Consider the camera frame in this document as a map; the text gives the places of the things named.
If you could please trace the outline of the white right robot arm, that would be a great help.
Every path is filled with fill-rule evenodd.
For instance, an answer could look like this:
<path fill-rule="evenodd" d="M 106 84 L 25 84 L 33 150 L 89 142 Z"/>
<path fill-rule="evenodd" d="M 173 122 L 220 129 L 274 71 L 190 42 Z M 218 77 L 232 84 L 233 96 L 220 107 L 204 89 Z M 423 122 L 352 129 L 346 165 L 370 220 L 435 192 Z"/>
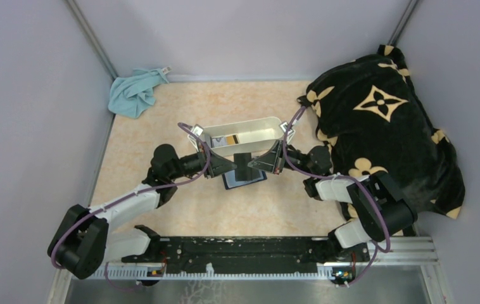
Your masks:
<path fill-rule="evenodd" d="M 383 242 L 382 250 L 388 252 L 391 236 L 417 220 L 417 212 L 389 174 L 376 172 L 361 177 L 331 174 L 331 157 L 324 146 L 302 153 L 278 140 L 266 153 L 249 161 L 248 167 L 272 174 L 280 174 L 285 168 L 294 170 L 308 177 L 304 187 L 309 197 L 352 206 L 356 218 L 329 233 L 329 240 L 337 250 L 373 241 Z"/>

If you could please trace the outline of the black glossy credit card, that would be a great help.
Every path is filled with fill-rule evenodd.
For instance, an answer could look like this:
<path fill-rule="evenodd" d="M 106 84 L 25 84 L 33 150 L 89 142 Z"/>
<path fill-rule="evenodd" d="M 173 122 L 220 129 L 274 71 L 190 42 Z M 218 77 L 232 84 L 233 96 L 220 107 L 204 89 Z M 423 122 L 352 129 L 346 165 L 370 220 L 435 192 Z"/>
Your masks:
<path fill-rule="evenodd" d="M 240 181 L 248 181 L 255 176 L 255 173 L 248 163 L 252 160 L 251 153 L 235 153 L 233 155 L 234 163 L 237 165 L 236 179 Z"/>

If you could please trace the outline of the blue leather card holder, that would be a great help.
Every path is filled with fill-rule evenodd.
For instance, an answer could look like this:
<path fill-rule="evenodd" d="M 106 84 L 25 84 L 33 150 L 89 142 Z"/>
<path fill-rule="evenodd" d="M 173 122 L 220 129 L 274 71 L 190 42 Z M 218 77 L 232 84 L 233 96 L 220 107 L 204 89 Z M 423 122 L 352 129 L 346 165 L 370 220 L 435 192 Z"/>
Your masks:
<path fill-rule="evenodd" d="M 250 184 L 254 184 L 257 182 L 265 181 L 267 180 L 267 175 L 264 171 L 257 170 L 255 172 L 255 176 L 250 179 L 250 180 L 237 180 L 236 179 L 236 171 L 231 170 L 229 172 L 226 172 L 225 174 L 222 175 L 222 179 L 224 182 L 224 187 L 226 190 L 231 190 L 243 186 L 247 186 Z"/>

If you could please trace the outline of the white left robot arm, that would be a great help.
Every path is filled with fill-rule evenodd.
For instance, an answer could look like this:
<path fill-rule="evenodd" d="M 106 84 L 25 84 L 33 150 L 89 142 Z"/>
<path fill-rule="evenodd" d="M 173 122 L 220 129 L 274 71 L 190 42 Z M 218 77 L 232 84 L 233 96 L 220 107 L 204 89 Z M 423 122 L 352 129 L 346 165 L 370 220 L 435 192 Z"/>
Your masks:
<path fill-rule="evenodd" d="M 167 203 L 181 185 L 176 182 L 178 178 L 190 183 L 236 168 L 233 161 L 205 144 L 201 151 L 182 158 L 172 145 L 159 145 L 146 178 L 133 190 L 92 208 L 76 204 L 66 211 L 47 248 L 52 265 L 86 279 L 104 263 L 142 255 L 150 245 L 150 236 L 141 229 L 117 233 L 121 225 Z"/>

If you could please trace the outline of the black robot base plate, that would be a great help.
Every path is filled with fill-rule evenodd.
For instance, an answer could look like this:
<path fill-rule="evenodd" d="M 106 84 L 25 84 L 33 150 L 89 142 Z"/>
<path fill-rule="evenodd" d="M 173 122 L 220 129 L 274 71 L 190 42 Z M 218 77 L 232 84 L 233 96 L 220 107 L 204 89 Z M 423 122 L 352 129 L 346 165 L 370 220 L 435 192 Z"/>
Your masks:
<path fill-rule="evenodd" d="M 166 274 L 314 274 L 328 262 L 367 262 L 365 243 L 342 249 L 328 237 L 154 237 L 123 263 L 165 264 Z"/>

